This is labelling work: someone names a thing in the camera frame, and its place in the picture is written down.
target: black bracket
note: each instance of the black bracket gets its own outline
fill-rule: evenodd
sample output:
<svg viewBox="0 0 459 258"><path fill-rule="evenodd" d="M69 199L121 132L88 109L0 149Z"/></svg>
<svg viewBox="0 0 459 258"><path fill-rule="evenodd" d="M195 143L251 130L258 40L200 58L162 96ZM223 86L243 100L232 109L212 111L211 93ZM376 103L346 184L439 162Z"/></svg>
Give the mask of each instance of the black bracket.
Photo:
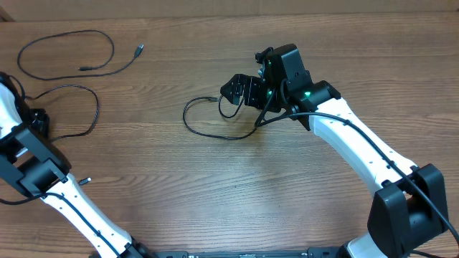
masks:
<svg viewBox="0 0 459 258"><path fill-rule="evenodd" d="M250 85L252 77L248 75L237 74L229 82L222 86L220 94L233 105L239 105L240 98L244 89Z"/></svg>
<svg viewBox="0 0 459 258"><path fill-rule="evenodd" d="M33 156L15 166L22 150ZM65 183L71 167L57 148L25 123L0 140L0 177L26 197L43 194L56 180Z"/></svg>
<svg viewBox="0 0 459 258"><path fill-rule="evenodd" d="M412 168L410 180L429 197L441 214L448 219L445 182L441 172L432 164ZM386 181L373 198L368 218L368 231L374 243L388 257L404 257L413 249L447 230L439 216L403 179ZM412 194L407 199L404 195Z"/></svg>
<svg viewBox="0 0 459 258"><path fill-rule="evenodd" d="M288 96L288 104L285 105L287 115L315 112L318 106L325 101L331 100L332 98L337 100L341 98L339 91L324 80L310 87L299 88L295 91L287 91L286 95ZM309 127L308 115L301 116L298 118L298 121L300 121L306 130L311 130Z"/></svg>
<svg viewBox="0 0 459 258"><path fill-rule="evenodd" d="M42 108L31 109L35 118L31 127L36 130L45 139L49 139L49 116Z"/></svg>

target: table surface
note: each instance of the table surface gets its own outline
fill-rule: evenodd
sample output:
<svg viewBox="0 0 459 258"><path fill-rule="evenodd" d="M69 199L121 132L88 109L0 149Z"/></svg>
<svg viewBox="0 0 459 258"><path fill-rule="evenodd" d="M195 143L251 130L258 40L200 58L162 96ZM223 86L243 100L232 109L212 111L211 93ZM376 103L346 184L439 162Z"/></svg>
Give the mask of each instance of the table surface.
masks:
<svg viewBox="0 0 459 258"><path fill-rule="evenodd" d="M99 29L115 42L109 77L42 82L16 65L39 37ZM339 246L366 231L372 198L345 161L298 122L273 123L239 141L203 138L181 121L185 103L219 96L235 73L256 75L254 52L297 44L313 81L327 80L383 140L419 166L445 176L450 220L459 226L459 16L457 13L346 14L193 19L128 19L0 24L0 70L28 95L65 83L91 87L100 117L86 137L55 145L86 194L109 218L153 250L193 252ZM24 67L43 77L78 75L110 54L97 34L39 42ZM88 92L65 89L31 106L45 108L52 135L92 121ZM227 113L235 109L223 104ZM259 111L233 120L216 103L189 111L190 125L242 135ZM21 196L0 183L3 199ZM86 257L94 249L58 212L40 201L0 208L0 257ZM421 247L455 255L449 233Z"/></svg>

